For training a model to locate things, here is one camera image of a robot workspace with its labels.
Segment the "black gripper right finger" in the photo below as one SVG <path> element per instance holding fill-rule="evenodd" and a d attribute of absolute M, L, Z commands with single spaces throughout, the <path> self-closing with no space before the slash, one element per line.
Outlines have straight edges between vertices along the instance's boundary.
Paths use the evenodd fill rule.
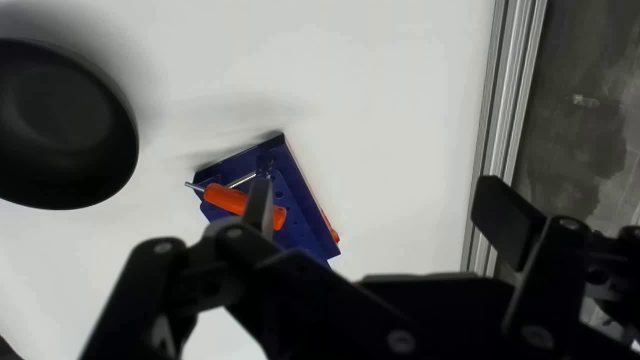
<path fill-rule="evenodd" d="M 479 179 L 473 223 L 520 275 L 503 321 L 518 360 L 640 360 L 638 227 L 542 215 L 499 177 Z"/>

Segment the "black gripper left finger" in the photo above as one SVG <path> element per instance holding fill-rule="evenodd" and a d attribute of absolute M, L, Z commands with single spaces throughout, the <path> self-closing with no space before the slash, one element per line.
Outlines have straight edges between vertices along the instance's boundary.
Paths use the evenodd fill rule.
<path fill-rule="evenodd" d="M 189 247 L 139 244 L 81 360 L 183 360 L 198 317 L 225 308 L 268 360 L 425 360 L 399 308 L 300 250 L 272 241 L 272 182 L 259 179 L 242 217 Z"/>

